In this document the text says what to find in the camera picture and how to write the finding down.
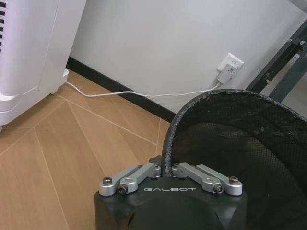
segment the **black baseboard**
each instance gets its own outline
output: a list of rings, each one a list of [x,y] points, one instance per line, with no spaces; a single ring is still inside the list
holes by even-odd
[[[118,83],[117,81],[110,79],[106,75],[99,73],[98,71],[88,67],[76,59],[73,59],[72,57],[69,57],[66,67],[95,82],[96,84],[110,90],[111,92],[133,91],[128,87]],[[131,93],[120,94],[120,96],[151,112],[152,114],[155,114],[156,116],[164,119],[165,121],[171,122],[175,116],[175,113],[172,111],[164,108],[163,106],[160,106],[156,102],[153,102],[146,97],[141,97]]]

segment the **air vent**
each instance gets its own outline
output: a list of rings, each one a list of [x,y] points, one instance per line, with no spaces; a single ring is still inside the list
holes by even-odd
[[[5,16],[6,3],[0,1],[0,57],[1,57],[1,48],[2,48],[2,39],[4,31],[4,16]]]

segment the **white power cable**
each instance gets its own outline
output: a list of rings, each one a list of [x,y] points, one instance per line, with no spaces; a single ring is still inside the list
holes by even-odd
[[[216,86],[214,86],[211,89],[208,90],[201,90],[201,91],[195,91],[195,92],[187,92],[187,93],[182,93],[182,94],[160,94],[160,95],[146,95],[146,94],[141,94],[138,92],[134,92],[134,91],[122,91],[122,92],[111,92],[111,93],[103,93],[103,94],[94,94],[94,95],[88,95],[83,93],[81,90],[79,90],[75,85],[71,84],[70,82],[66,82],[68,85],[70,85],[71,87],[73,87],[76,91],[78,91],[80,94],[82,94],[84,97],[100,97],[100,96],[111,96],[111,95],[116,95],[116,94],[124,94],[124,93],[132,93],[132,94],[136,94],[139,96],[143,96],[143,97],[163,97],[163,96],[172,96],[172,97],[177,97],[177,96],[185,96],[185,95],[189,95],[189,94],[194,94],[194,93],[201,93],[201,92],[208,92],[211,90],[215,90],[217,87],[219,87],[221,84],[217,83]]]

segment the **black metal stand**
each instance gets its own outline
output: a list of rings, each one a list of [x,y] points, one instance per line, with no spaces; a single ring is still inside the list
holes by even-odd
[[[307,72],[307,20],[246,88],[260,93],[277,73],[298,54],[300,57],[285,74],[269,97],[281,102]]]

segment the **power plug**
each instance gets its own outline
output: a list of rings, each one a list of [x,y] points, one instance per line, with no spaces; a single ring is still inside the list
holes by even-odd
[[[220,74],[217,76],[217,80],[222,84],[226,84],[233,76],[235,76],[237,72],[238,68],[230,64],[226,64],[222,72],[220,72]]]

